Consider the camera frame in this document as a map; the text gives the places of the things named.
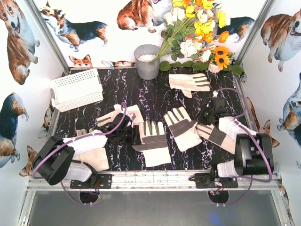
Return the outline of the white grey glove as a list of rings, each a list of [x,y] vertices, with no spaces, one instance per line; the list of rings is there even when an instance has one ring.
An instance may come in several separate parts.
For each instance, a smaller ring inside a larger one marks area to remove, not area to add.
[[[161,121],[140,122],[139,134],[141,144],[133,145],[133,149],[143,153],[146,167],[171,163],[166,134]]]
[[[200,137],[210,141],[231,154],[235,154],[235,141],[232,140],[226,133],[217,129],[213,124],[197,124],[196,130]]]
[[[168,111],[164,118],[181,152],[202,143],[196,130],[197,122],[190,118],[183,106]]]

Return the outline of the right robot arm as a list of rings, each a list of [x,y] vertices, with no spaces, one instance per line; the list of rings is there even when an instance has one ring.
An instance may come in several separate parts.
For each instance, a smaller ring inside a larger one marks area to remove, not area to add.
[[[216,165],[221,178],[268,175],[274,169],[270,137],[249,129],[227,113],[225,99],[212,97],[208,106],[198,115],[197,132],[221,149],[234,155],[234,159]]]

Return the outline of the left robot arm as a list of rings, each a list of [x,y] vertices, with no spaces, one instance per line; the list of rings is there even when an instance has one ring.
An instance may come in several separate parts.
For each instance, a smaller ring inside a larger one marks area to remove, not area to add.
[[[138,143],[138,113],[116,111],[99,119],[100,126],[72,138],[52,136],[32,161],[32,177],[49,185],[71,181],[71,188],[92,188],[109,168],[107,148]]]

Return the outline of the white perforated storage basket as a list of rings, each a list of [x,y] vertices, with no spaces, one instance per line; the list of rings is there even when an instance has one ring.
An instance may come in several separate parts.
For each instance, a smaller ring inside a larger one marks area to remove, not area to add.
[[[97,69],[50,81],[51,104],[60,112],[103,101],[103,88]]]

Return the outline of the green moss stone right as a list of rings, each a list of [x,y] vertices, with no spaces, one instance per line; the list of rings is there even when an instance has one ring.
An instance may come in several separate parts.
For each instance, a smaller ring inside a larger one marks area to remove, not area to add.
[[[243,68],[239,65],[233,65],[231,68],[231,71],[237,75],[240,76],[243,73]]]

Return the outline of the green moss stone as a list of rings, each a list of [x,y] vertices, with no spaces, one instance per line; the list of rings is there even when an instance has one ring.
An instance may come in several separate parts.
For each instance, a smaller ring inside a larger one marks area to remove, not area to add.
[[[243,68],[239,65],[233,65],[231,68],[231,71],[237,75],[240,76],[243,73]]]
[[[168,61],[162,61],[159,64],[159,69],[163,72],[168,71],[171,68],[171,65]]]

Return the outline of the small sunflower pot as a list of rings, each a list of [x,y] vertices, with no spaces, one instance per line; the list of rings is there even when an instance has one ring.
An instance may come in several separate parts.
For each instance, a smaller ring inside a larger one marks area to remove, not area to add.
[[[227,47],[216,46],[214,50],[211,51],[208,70],[212,73],[228,71],[234,61],[234,56],[235,53],[230,52]]]

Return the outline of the grey metal bucket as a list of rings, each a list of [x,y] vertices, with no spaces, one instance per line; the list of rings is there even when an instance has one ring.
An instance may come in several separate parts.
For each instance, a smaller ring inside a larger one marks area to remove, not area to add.
[[[152,80],[158,76],[160,59],[156,58],[159,47],[152,44],[138,46],[134,51],[138,75],[144,80]]]

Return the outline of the artificial flower bouquet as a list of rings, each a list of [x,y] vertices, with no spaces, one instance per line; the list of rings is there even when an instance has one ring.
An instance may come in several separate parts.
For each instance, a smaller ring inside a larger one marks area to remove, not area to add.
[[[208,61],[213,51],[217,30],[230,25],[231,18],[214,0],[174,0],[172,9],[163,17],[166,29],[153,61],[170,56]]]

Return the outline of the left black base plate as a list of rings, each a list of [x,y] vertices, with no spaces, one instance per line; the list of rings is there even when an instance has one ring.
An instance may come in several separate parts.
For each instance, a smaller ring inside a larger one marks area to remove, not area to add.
[[[78,180],[72,180],[70,183],[71,189],[110,189],[112,184],[112,174],[98,173],[92,174],[90,178],[81,182]]]

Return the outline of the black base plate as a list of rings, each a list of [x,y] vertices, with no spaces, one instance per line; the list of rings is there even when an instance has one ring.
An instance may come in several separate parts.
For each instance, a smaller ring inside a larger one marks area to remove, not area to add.
[[[238,182],[232,178],[221,178],[218,176],[212,176],[211,174],[195,174],[193,181],[196,184],[196,188],[219,188],[224,186],[225,188],[238,188]]]
[[[72,180],[70,183],[71,189],[110,189],[112,184],[112,174],[98,173],[92,174],[90,178],[81,182],[78,180]]]

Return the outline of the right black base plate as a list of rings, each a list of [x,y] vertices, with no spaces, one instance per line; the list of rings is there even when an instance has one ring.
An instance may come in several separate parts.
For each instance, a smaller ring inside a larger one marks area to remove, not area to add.
[[[225,188],[238,188],[238,182],[232,178],[221,178],[218,176],[212,176],[211,174],[195,174],[193,181],[196,184],[196,188],[219,188],[224,186]]]

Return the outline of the aluminium front rail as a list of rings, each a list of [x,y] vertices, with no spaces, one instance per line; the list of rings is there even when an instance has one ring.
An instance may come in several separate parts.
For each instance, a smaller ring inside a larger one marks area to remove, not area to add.
[[[103,174],[112,175],[111,190],[196,190],[194,181],[189,181],[196,173],[207,174],[210,170],[156,170],[156,171],[104,171]],[[272,190],[280,185],[281,180],[273,174],[272,180],[267,182],[256,181],[255,179],[267,180],[267,175],[253,176],[252,190]],[[249,186],[249,179],[238,179],[238,188],[231,190],[246,190]],[[26,191],[63,191],[60,184],[51,186],[43,179],[29,179]]]

